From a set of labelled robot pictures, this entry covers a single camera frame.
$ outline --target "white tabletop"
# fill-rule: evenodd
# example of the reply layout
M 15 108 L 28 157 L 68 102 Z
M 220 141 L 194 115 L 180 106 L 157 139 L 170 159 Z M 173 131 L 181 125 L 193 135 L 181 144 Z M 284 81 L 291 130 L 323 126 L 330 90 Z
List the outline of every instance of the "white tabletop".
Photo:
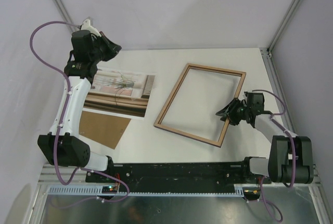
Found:
M 244 91 L 254 89 L 272 91 L 258 48 L 121 51 L 116 58 L 101 63 L 100 66 L 156 74 L 146 115 L 144 120 L 131 120 L 115 150 L 85 138 L 84 141 L 90 145 L 91 150 L 111 156 L 115 163 L 238 161 L 246 156 L 268 157 L 269 141 L 244 121 L 238 126 L 229 126 L 221 148 L 153 126 L 187 63 L 245 71 L 247 75 L 241 95 Z M 233 98 L 235 81 L 223 78 L 224 82 L 221 82 L 212 74 L 188 75 L 189 79 L 184 81 L 174 101 L 175 106 L 171 106 L 165 122 L 168 125 L 174 123 L 171 127 L 178 125 L 179 129 L 188 132 L 191 131 L 189 126 L 192 126 L 192 133 L 216 138 L 223 122 L 214 114 Z M 205 78 L 210 79 L 208 81 L 214 80 L 214 83 L 204 84 Z M 265 109 L 278 111 L 275 99 L 268 94 L 265 95 Z

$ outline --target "wooden picture frame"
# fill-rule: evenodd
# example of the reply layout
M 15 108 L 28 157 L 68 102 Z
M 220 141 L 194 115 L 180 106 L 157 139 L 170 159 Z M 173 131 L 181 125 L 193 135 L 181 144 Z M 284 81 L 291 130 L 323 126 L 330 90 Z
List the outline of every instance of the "wooden picture frame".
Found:
M 183 70 L 183 72 L 181 73 L 178 81 L 176 82 L 173 90 L 171 91 L 167 101 L 165 102 L 160 114 L 158 115 L 155 123 L 154 123 L 154 127 L 159 128 L 159 129 L 163 129 L 163 130 L 167 130 L 169 132 L 175 133 L 175 134 L 179 134 L 191 139 L 194 139 L 196 141 L 199 142 L 204 142 L 213 146 L 217 146 L 217 147 L 221 147 L 222 143 L 223 143 L 223 139 L 225 137 L 227 128 L 229 126 L 229 119 L 227 119 L 224 123 L 224 126 L 222 128 L 220 137 L 218 141 L 212 141 L 194 134 L 190 134 L 190 133 L 186 133 L 184 131 L 178 130 L 178 129 L 174 129 L 168 126 L 165 126 L 162 124 L 163 119 L 165 118 L 173 100 L 176 97 L 177 92 L 179 91 L 183 81 L 185 80 L 186 75 L 188 74 L 190 69 L 194 69 L 194 70 L 203 70 L 203 71 L 207 71 L 207 72 L 215 72 L 215 73 L 221 73 L 221 74 L 228 74 L 231 76 L 238 76 L 240 77 L 239 83 L 237 85 L 237 89 L 236 89 L 236 93 L 234 95 L 234 98 L 237 98 L 240 94 L 240 90 L 241 87 L 243 86 L 244 83 L 244 79 L 246 76 L 245 72 L 242 71 L 236 71 L 236 70 L 230 70 L 230 69 L 222 69 L 222 68 L 215 68 L 215 67 L 209 67 L 209 66 L 204 66 L 204 65 L 198 65 L 198 64 L 187 64 Z

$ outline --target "gray floor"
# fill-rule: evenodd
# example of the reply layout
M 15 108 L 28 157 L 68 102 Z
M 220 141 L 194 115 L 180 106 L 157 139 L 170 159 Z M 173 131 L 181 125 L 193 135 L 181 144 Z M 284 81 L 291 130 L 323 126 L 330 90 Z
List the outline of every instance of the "gray floor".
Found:
M 54 205 L 66 206 L 84 197 L 49 196 Z M 308 188 L 265 188 L 265 197 L 282 211 L 283 223 L 319 223 Z M 60 210 L 46 204 L 43 224 L 54 223 L 275 223 L 263 203 L 247 204 L 242 198 L 136 197 L 102 204 L 90 200 Z

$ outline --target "wall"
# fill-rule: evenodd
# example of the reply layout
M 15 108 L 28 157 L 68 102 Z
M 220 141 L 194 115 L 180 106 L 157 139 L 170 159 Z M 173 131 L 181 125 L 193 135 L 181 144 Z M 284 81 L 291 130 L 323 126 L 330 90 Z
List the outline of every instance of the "wall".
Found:
M 37 138 L 48 132 L 63 86 L 61 76 L 34 58 L 29 37 L 43 22 L 61 17 L 52 0 L 1 0 L 0 7 L 0 223 L 21 223 L 45 162 Z M 64 67 L 70 34 L 65 26 L 50 26 L 35 46 Z
M 62 0 L 124 49 L 267 47 L 292 0 Z
M 312 140 L 315 163 L 333 207 L 333 0 L 304 0 L 273 50 L 297 131 Z

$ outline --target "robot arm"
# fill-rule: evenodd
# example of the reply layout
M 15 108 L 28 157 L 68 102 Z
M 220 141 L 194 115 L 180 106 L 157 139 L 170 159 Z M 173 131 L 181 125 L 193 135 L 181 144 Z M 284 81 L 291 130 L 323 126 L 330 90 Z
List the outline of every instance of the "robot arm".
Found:
M 108 40 L 102 32 L 92 27 L 86 19 L 79 31 L 72 34 L 73 50 L 65 67 L 71 88 L 67 83 L 63 90 L 62 99 L 55 121 L 48 135 L 40 135 L 38 145 L 50 164 L 54 164 L 53 147 L 58 127 L 60 127 L 57 157 L 60 166 L 77 166 L 92 170 L 105 171 L 110 157 L 90 151 L 89 145 L 79 139 L 79 123 L 86 96 L 91 88 L 100 61 L 114 58 L 121 47 Z M 62 122 L 59 122 L 62 109 L 69 96 L 67 108 Z
M 238 125 L 241 120 L 251 124 L 262 132 L 271 143 L 269 159 L 249 157 L 250 172 L 270 177 L 273 182 L 290 183 L 292 181 L 292 160 L 296 160 L 295 183 L 311 183 L 313 180 L 313 160 L 311 140 L 298 136 L 284 128 L 270 111 L 264 110 L 262 93 L 245 93 L 246 99 L 233 99 L 225 108 L 216 113 L 231 125 Z M 291 140 L 295 146 L 292 157 Z

